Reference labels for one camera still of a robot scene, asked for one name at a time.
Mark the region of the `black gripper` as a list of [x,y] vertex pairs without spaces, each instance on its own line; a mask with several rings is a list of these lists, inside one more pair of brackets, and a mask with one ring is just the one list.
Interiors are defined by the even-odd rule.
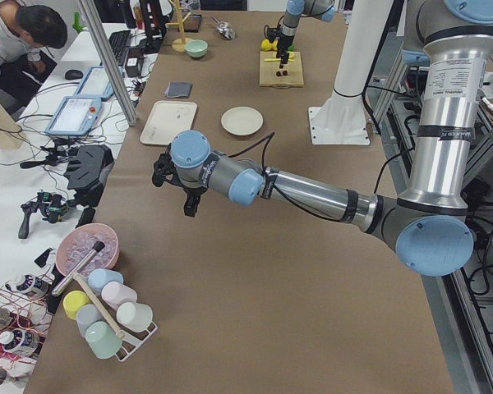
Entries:
[[198,185],[196,185],[196,187],[189,187],[182,184],[170,152],[171,144],[167,146],[165,151],[159,155],[158,160],[154,163],[154,171],[151,177],[152,184],[156,187],[161,187],[164,182],[166,182],[171,186],[182,188],[187,194],[187,198],[183,206],[184,214],[188,217],[195,217],[197,214],[200,197],[207,191],[207,189]]
[[284,67],[288,64],[288,51],[289,48],[293,45],[295,28],[288,27],[285,24],[278,24],[275,27],[265,25],[264,35],[271,43],[273,43],[275,40],[278,40],[277,53],[279,59],[279,68],[284,69]]

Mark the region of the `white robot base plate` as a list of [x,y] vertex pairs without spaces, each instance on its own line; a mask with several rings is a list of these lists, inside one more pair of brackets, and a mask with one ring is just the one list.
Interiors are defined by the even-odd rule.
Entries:
[[355,108],[309,107],[311,142],[314,145],[369,145],[362,105]]

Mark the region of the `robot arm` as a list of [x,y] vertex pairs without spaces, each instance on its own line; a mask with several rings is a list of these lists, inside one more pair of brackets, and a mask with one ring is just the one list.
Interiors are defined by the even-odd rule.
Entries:
[[275,27],[268,25],[264,29],[265,37],[273,43],[278,40],[276,57],[279,69],[284,71],[289,60],[289,48],[297,33],[301,18],[311,17],[319,21],[331,22],[337,11],[335,1],[325,0],[288,0],[285,13]]
[[410,269],[444,276],[473,252],[462,199],[463,176],[486,64],[493,54],[493,1],[409,1],[402,48],[406,63],[428,70],[407,188],[395,199],[361,195],[212,149],[199,131],[178,134],[154,163],[155,186],[186,193],[184,213],[214,190],[250,205],[284,199],[315,217],[355,225],[382,240]]

